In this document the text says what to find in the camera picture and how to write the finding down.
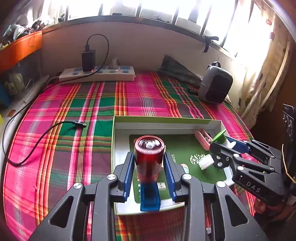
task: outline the blue block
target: blue block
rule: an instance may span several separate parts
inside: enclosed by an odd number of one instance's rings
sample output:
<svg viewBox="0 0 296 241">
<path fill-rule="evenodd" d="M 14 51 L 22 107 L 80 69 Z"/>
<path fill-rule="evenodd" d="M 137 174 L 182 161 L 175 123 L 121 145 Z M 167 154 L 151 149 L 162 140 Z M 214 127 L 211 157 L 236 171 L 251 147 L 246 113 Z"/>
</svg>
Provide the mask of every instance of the blue block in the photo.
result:
<svg viewBox="0 0 296 241">
<path fill-rule="evenodd" d="M 141 211 L 159 211 L 161 199 L 157 183 L 141 183 Z"/>
</svg>

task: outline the white curtain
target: white curtain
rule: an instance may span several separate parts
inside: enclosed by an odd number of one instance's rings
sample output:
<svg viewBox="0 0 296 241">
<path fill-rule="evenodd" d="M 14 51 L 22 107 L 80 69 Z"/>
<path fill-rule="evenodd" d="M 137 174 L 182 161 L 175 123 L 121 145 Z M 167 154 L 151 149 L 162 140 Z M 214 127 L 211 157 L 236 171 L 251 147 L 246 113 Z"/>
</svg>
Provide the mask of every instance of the white curtain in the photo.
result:
<svg viewBox="0 0 296 241">
<path fill-rule="evenodd" d="M 239 115 L 248 128 L 261 110 L 272 107 L 284 80 L 291 55 L 290 34 L 263 1 L 256 0 L 237 59 L 246 66 L 240 90 Z"/>
</svg>

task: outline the green mat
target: green mat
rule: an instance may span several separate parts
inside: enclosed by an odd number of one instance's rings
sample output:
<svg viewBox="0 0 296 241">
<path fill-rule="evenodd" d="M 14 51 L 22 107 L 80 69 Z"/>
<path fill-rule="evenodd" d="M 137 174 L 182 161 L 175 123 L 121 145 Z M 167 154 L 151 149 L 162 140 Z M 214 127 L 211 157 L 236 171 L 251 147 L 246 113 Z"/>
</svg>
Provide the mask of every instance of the green mat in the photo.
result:
<svg viewBox="0 0 296 241">
<path fill-rule="evenodd" d="M 142 135 L 130 135 L 130 151 L 134 152 L 133 141 L 140 136 Z M 186 164 L 189 168 L 189 173 L 197 177 L 200 181 L 214 184 L 217 181 L 226 180 L 224 170 L 217 169 L 213 165 L 203 171 L 200 169 L 197 163 L 198 160 L 210 152 L 203 149 L 203 147 L 195 138 L 194 134 L 155 136 L 161 138 L 164 141 L 166 145 L 166 151 L 171 153 L 173 160 L 178 164 Z M 159 173 L 157 182 L 163 182 L 165 183 L 165 186 L 168 187 L 163 168 Z M 140 183 L 137 180 L 136 170 L 134 170 L 133 174 L 133 189 L 135 201 L 140 203 Z M 170 198 L 167 188 L 165 190 L 159 190 L 159 194 L 161 200 Z"/>
</svg>

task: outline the bed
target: bed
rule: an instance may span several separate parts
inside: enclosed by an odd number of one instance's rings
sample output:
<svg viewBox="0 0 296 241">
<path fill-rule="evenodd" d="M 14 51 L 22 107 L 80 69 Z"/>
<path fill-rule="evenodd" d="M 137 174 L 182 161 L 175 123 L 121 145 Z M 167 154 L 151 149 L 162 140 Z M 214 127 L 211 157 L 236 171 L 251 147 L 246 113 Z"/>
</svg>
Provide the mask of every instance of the bed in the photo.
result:
<svg viewBox="0 0 296 241">
<path fill-rule="evenodd" d="M 166 116 L 222 120 L 231 137 L 251 140 L 231 105 L 200 102 L 192 87 L 156 72 L 137 72 L 133 82 L 91 82 L 56 85 L 41 94 L 22 119 L 12 140 L 10 159 L 21 161 L 52 125 L 79 120 L 87 128 L 64 123 L 52 129 L 21 167 L 6 164 L 3 199 L 8 227 L 27 240 L 51 208 L 75 183 L 98 182 L 111 171 L 114 115 Z M 232 186 L 254 215 L 254 197 Z M 117 240 L 180 240 L 183 208 L 116 217 Z M 90 237 L 91 214 L 88 223 Z"/>
</svg>

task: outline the orange shelf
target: orange shelf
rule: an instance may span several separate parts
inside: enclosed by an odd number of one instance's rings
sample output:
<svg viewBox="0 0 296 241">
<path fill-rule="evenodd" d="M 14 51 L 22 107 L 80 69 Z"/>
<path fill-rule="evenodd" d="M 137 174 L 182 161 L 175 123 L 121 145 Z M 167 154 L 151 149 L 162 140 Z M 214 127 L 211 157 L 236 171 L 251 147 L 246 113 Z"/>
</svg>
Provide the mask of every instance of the orange shelf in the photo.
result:
<svg viewBox="0 0 296 241">
<path fill-rule="evenodd" d="M 16 63 L 42 47 L 42 31 L 24 36 L 0 50 L 0 73 L 11 69 Z"/>
</svg>

